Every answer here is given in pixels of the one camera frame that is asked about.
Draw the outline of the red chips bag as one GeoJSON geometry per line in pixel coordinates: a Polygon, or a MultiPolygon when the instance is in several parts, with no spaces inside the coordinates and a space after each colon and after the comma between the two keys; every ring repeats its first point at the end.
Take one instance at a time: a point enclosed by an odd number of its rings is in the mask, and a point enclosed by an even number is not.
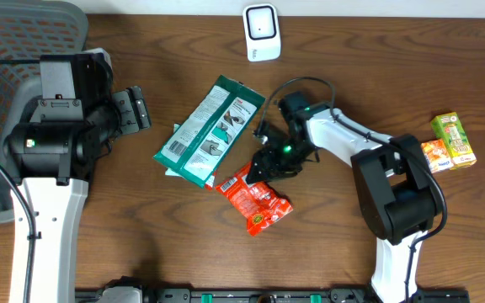
{"type": "Polygon", "coordinates": [[[290,201],[281,197],[266,182],[247,183],[251,163],[247,163],[216,186],[247,222],[247,231],[257,236],[293,211],[290,201]]]}

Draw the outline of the light green wipes pack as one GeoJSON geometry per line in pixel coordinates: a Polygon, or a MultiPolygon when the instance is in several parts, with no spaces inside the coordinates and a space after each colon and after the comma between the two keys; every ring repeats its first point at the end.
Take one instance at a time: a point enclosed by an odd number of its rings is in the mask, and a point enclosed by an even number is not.
{"type": "Polygon", "coordinates": [[[168,139],[162,149],[163,156],[167,159],[167,175],[180,176],[183,167],[192,154],[192,143],[195,138],[196,128],[193,123],[185,121],[179,125],[173,135],[168,139]]]}

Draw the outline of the slim red snack packet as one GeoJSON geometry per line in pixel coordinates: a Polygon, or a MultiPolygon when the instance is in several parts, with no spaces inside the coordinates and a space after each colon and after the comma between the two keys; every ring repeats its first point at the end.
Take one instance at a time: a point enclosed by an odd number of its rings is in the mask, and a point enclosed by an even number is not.
{"type": "Polygon", "coordinates": [[[213,190],[215,187],[215,179],[216,179],[217,171],[214,171],[209,178],[205,181],[205,189],[213,190]]]}

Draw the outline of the green white glove package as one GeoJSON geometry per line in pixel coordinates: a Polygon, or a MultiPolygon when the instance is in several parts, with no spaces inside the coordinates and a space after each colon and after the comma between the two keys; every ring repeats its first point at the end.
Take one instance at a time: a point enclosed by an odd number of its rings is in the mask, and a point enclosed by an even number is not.
{"type": "MultiPolygon", "coordinates": [[[[264,101],[263,95],[220,75],[186,120],[194,124],[196,135],[180,176],[203,188],[264,101]]],[[[163,147],[153,158],[166,167],[163,147]]]]}

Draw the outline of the orange tissue pack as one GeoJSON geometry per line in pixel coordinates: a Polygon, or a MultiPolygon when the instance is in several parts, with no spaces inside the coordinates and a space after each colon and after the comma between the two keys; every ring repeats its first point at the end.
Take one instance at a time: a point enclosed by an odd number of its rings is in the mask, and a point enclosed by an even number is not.
{"type": "Polygon", "coordinates": [[[450,154],[442,139],[426,141],[421,144],[421,147],[431,173],[450,170],[454,167],[450,154]]]}

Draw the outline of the green tea carton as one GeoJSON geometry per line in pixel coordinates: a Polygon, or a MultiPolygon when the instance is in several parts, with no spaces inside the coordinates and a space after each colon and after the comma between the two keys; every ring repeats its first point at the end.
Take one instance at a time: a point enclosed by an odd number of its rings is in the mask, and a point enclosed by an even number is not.
{"type": "Polygon", "coordinates": [[[470,167],[477,161],[456,112],[435,116],[431,120],[431,126],[436,137],[444,142],[453,169],[470,167]]]}

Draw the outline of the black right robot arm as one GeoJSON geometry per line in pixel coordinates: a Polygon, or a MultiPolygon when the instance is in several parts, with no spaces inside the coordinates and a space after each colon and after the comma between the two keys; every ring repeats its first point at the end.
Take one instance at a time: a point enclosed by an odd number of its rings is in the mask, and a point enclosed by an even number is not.
{"type": "Polygon", "coordinates": [[[301,92],[285,95],[278,108],[289,131],[260,124],[255,135],[263,148],[253,155],[247,183],[293,178],[311,154],[332,153],[351,167],[361,214],[377,238],[374,300],[418,300],[419,250],[443,229],[434,218],[447,219],[445,197],[418,139],[374,132],[329,104],[310,104],[301,92]]]}

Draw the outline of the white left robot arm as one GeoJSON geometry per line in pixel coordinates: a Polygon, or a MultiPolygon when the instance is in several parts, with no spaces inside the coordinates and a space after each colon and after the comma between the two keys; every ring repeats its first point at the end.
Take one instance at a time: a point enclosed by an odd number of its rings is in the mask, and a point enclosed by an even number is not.
{"type": "Polygon", "coordinates": [[[95,163],[151,127],[141,89],[113,92],[102,48],[43,55],[13,98],[2,149],[13,181],[12,302],[75,298],[77,234],[95,163]]]}

